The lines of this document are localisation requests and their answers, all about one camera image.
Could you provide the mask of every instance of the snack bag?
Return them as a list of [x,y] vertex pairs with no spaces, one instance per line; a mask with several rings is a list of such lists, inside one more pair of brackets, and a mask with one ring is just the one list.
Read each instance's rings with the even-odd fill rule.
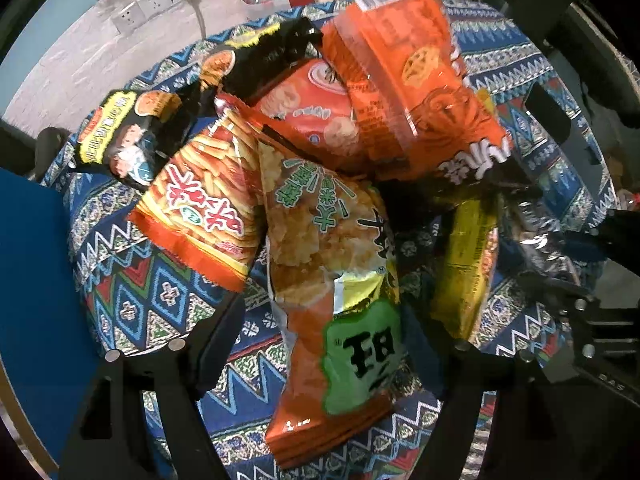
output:
[[461,184],[510,156],[510,136],[451,60],[441,0],[356,0],[322,33],[378,179]]
[[261,198],[252,129],[224,116],[169,160],[129,218],[192,269],[241,292],[264,236]]
[[289,352],[266,433],[282,468],[368,428],[403,356],[391,233],[377,190],[260,143],[270,297]]
[[326,152],[326,158],[341,158],[342,170],[363,164],[364,150],[347,89],[324,60],[302,64],[255,108],[293,126],[305,140]]
[[479,329],[498,257],[498,198],[466,200],[454,213],[443,267],[431,300],[431,318],[454,338]]
[[114,90],[94,112],[78,136],[70,167],[78,172],[107,173],[146,190],[177,149],[182,132],[162,131],[182,101],[159,90]]
[[273,23],[219,44],[200,68],[202,109],[221,88],[247,101],[303,59],[309,46],[319,46],[322,34],[308,18]]

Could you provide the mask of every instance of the metal bolt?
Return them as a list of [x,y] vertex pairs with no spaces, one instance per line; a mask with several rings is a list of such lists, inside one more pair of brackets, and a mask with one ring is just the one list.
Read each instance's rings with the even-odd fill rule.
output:
[[591,344],[583,346],[582,355],[584,355],[587,359],[591,359],[594,355],[596,355],[596,347]]
[[531,350],[520,350],[518,355],[526,363],[532,363],[536,358],[535,354]]
[[119,357],[120,357],[120,350],[109,350],[104,355],[104,360],[107,361],[108,363],[113,363],[114,361],[117,361]]
[[456,339],[453,343],[453,346],[456,350],[460,350],[461,352],[466,352],[471,348],[471,343],[465,339]]
[[181,337],[177,337],[176,339],[171,339],[171,341],[169,341],[169,350],[173,352],[182,350],[185,346],[187,346],[187,342]]

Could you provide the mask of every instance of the light blue wall trim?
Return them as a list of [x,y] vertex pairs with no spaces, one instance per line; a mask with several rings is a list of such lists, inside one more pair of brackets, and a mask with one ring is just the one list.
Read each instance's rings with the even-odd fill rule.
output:
[[0,64],[0,114],[43,54],[99,0],[47,0]]

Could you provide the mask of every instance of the wooden edge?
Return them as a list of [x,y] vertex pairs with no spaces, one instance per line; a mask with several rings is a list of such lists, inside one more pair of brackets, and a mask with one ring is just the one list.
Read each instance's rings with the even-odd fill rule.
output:
[[24,445],[29,453],[33,457],[33,460],[42,471],[38,471],[42,475],[44,472],[47,475],[52,475],[58,471],[58,464],[53,460],[49,451],[44,447],[44,444],[39,439],[35,430],[31,426],[29,419],[27,418],[20,401],[15,395],[14,388],[11,386],[11,381],[4,369],[4,363],[0,356],[0,402],[4,405],[6,414],[18,433]]

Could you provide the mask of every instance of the patterned tablecloth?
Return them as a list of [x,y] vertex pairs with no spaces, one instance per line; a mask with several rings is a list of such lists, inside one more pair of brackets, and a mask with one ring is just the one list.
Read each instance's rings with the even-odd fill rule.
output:
[[[217,43],[275,21],[308,16],[318,25],[344,8],[343,2],[312,5],[274,14],[263,20],[197,41],[163,59],[128,83],[128,88],[171,91],[198,77],[199,61]],[[614,204],[609,172],[604,169],[600,193],[590,196],[572,165],[535,120],[522,111],[522,97],[534,81],[541,82],[583,128],[583,135],[599,154],[586,120],[548,60],[496,10],[483,4],[446,2],[451,28],[462,49],[474,88],[485,87],[500,113],[502,126],[513,136],[516,149],[545,191],[551,211],[566,228],[579,230],[598,224]],[[140,198],[112,178],[71,173],[67,164],[77,134],[53,162],[43,184],[64,195],[70,215],[69,251],[76,279],[87,304],[87,319],[103,349],[126,354],[156,348],[188,332],[215,311],[217,288],[153,245],[127,221]],[[436,226],[398,234],[402,257],[415,263],[421,276],[432,276],[430,248]],[[598,269],[578,263],[583,279],[593,284]],[[528,305],[516,286],[513,271],[522,268],[516,247],[500,240],[492,296],[482,314],[476,344],[485,352],[513,355],[533,350],[541,363],[548,360],[564,336],[540,305]],[[271,413],[286,380],[285,348],[271,314],[266,293],[264,254],[253,268],[244,292],[247,312],[217,387],[199,403],[209,434],[231,478],[388,478],[411,470],[438,416],[438,401],[424,391],[405,366],[394,382],[396,411],[368,431],[307,466],[280,471],[264,442]],[[420,287],[418,272],[402,283],[404,294]],[[474,478],[491,424],[495,397],[484,396],[474,446],[464,478]],[[163,447],[156,400],[145,396],[152,433]]]

